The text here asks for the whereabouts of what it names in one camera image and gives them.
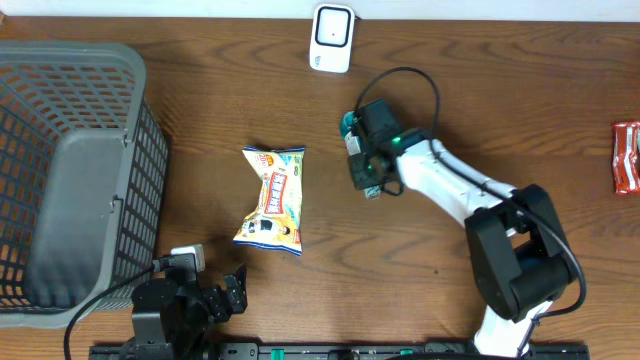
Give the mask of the teal mouthwash bottle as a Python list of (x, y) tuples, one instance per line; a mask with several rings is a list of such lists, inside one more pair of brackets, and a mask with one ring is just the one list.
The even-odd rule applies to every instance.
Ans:
[[(354, 113), (352, 111), (344, 114), (340, 122), (340, 134), (345, 142), (348, 156), (359, 154), (361, 152), (359, 137), (351, 131), (354, 124)], [(367, 187), (363, 190), (366, 199), (377, 199), (381, 195), (379, 185)]]

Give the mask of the yellow noodle snack bag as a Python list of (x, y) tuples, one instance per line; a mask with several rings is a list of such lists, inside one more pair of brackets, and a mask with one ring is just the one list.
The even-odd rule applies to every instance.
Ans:
[(304, 147), (242, 150), (261, 180), (258, 204), (233, 238), (235, 245), (283, 251), (300, 256)]

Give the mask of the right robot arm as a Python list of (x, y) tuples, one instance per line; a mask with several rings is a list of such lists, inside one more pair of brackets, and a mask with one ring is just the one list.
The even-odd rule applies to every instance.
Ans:
[(478, 354), (522, 358), (544, 318), (577, 310), (584, 272), (548, 193), (498, 182), (418, 129), (341, 133), (356, 188), (397, 181), (433, 201), (465, 230), (476, 287), (487, 307), (472, 344)]

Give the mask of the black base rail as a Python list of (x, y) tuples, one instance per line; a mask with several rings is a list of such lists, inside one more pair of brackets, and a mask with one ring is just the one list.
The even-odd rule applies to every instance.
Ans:
[[(427, 342), (395, 345), (260, 345), (256, 343), (217, 343), (198, 349), (188, 359), (220, 360), (327, 360), (327, 359), (479, 359), (480, 353), (470, 342)], [(122, 346), (92, 346), (88, 359), (161, 359), (137, 349), (133, 341)], [(586, 345), (530, 345), (517, 359), (589, 360)]]

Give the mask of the white barcode scanner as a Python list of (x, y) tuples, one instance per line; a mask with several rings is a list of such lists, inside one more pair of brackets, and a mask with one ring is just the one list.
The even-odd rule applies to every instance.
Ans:
[(356, 16), (344, 5), (320, 4), (314, 11), (309, 66), (316, 71), (346, 73), (350, 67)]

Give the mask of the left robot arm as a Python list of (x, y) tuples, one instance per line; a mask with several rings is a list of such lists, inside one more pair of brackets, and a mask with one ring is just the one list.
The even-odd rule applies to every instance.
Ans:
[(247, 266), (223, 277), (225, 286), (202, 288), (192, 265), (165, 270), (132, 293), (134, 337), (121, 346), (118, 358), (217, 359), (218, 346), (208, 339), (214, 325), (225, 323), (248, 307)]

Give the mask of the grey plastic basket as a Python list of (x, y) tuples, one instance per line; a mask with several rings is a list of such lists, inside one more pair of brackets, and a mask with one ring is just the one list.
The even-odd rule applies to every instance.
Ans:
[(168, 143), (140, 55), (1, 45), (1, 324), (63, 328), (130, 305), (154, 255)]

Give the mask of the red chocolate bar wrapper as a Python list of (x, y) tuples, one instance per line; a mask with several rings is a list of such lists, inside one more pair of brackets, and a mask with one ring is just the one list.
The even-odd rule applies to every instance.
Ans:
[(612, 125), (612, 172), (617, 195), (639, 193), (639, 122)]

